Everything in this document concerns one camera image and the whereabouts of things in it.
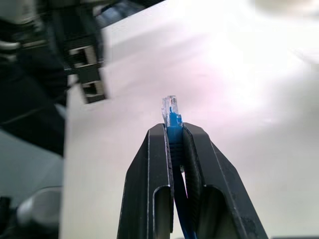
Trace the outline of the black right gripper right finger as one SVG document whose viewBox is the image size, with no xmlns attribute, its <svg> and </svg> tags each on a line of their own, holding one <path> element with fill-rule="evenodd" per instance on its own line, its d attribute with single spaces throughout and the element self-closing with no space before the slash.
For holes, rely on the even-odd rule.
<svg viewBox="0 0 319 239">
<path fill-rule="evenodd" d="M 188 209 L 199 239 L 266 239 L 243 182 L 203 128 L 185 123 Z"/>
</svg>

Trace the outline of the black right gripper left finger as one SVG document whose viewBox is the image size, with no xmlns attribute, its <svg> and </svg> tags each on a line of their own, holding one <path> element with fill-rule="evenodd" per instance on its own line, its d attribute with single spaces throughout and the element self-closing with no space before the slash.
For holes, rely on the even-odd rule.
<svg viewBox="0 0 319 239">
<path fill-rule="evenodd" d="M 168 239 L 173 231 L 173 175 L 162 123 L 147 131 L 124 184 L 117 237 Z"/>
</svg>

